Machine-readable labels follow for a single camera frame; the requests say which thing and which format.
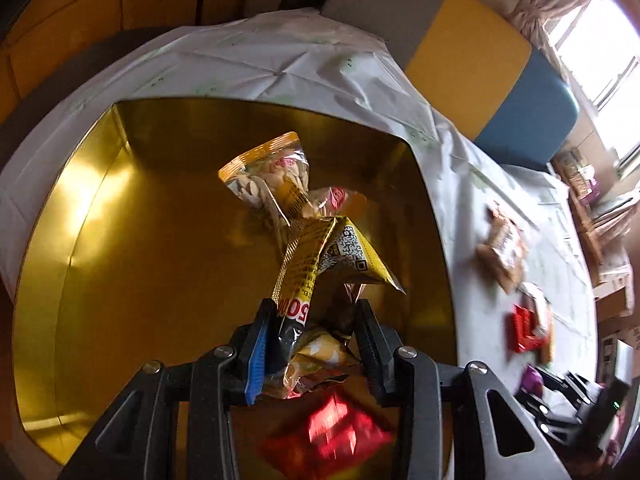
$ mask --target silver bolt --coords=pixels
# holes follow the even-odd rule
[[[221,359],[226,359],[234,354],[234,349],[228,345],[222,345],[213,351],[213,355]]]
[[[412,346],[401,346],[398,355],[404,359],[413,359],[418,355],[418,351]]]
[[[486,367],[486,364],[484,364],[482,361],[471,361],[469,363],[470,372],[475,372],[476,374],[484,375],[487,372],[487,370],[488,368]]]
[[[146,362],[142,365],[144,373],[149,375],[157,374],[160,368],[162,368],[162,363],[156,360]]]

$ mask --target window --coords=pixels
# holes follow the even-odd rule
[[[591,0],[555,23],[550,42],[591,105],[602,142],[625,164],[640,153],[640,39],[608,0]]]

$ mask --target purple object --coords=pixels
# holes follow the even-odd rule
[[[520,379],[520,387],[528,394],[533,394],[542,398],[543,380],[542,375],[531,365],[527,365]]]

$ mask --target red snack package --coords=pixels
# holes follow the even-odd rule
[[[336,388],[319,408],[269,437],[260,454],[289,480],[322,480],[364,462],[393,438],[386,421]]]

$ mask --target blue cushion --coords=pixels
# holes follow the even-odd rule
[[[474,141],[499,164],[544,169],[578,118],[569,86],[536,48],[520,78]]]

